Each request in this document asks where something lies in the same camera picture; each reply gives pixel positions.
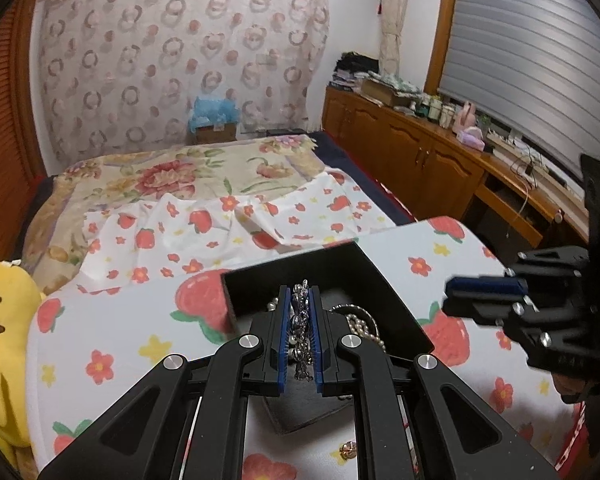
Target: stuffed animal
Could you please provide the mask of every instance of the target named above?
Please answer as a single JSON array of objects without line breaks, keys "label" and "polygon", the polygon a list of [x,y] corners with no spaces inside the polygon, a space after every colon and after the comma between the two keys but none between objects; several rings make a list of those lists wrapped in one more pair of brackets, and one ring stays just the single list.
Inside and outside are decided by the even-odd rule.
[{"label": "stuffed animal", "polygon": [[44,297],[26,271],[0,262],[0,450],[14,466],[13,447],[30,446],[25,354],[29,325]]}]

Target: wooden shutter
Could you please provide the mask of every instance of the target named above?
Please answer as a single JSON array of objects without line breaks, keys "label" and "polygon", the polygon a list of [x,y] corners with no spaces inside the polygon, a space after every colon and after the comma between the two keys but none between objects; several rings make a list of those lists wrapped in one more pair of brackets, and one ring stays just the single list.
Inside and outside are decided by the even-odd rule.
[{"label": "wooden shutter", "polygon": [[29,91],[36,0],[14,0],[0,20],[0,260],[13,250],[37,182],[45,176]]}]

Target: white wall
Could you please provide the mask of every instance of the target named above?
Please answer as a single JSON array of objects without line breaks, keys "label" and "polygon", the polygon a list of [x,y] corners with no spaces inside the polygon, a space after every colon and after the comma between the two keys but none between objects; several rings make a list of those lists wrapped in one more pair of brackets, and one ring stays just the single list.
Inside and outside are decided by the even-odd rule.
[{"label": "white wall", "polygon": [[423,88],[438,26],[440,0],[407,0],[400,47],[400,76]]},{"label": "white wall", "polygon": [[[320,66],[307,93],[308,129],[317,130],[322,118],[324,92],[336,61],[344,51],[354,50],[360,54],[377,57],[380,46],[379,0],[329,0],[330,31]],[[34,120],[38,131],[40,151],[49,174],[57,174],[64,168],[56,160],[51,149],[40,95],[40,74],[38,73],[38,53],[40,26],[42,24],[42,4],[38,4],[34,14],[30,46],[30,81]]]}]

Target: curtain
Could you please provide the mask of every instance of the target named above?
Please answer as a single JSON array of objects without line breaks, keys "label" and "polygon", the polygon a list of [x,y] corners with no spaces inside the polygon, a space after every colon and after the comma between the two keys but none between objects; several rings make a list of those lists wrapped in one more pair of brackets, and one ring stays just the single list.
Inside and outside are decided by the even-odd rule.
[{"label": "curtain", "polygon": [[407,0],[382,0],[380,26],[380,72],[397,74],[400,68],[400,35],[404,25]]},{"label": "curtain", "polygon": [[196,97],[243,131],[303,127],[327,0],[45,0],[45,121],[58,160],[182,144]]}]

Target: window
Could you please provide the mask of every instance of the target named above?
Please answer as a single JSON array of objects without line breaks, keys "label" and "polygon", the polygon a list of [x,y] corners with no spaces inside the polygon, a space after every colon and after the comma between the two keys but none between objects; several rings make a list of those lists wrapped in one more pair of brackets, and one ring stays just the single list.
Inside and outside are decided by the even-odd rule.
[{"label": "window", "polygon": [[600,20],[586,0],[456,0],[439,90],[580,174],[600,155]]}]

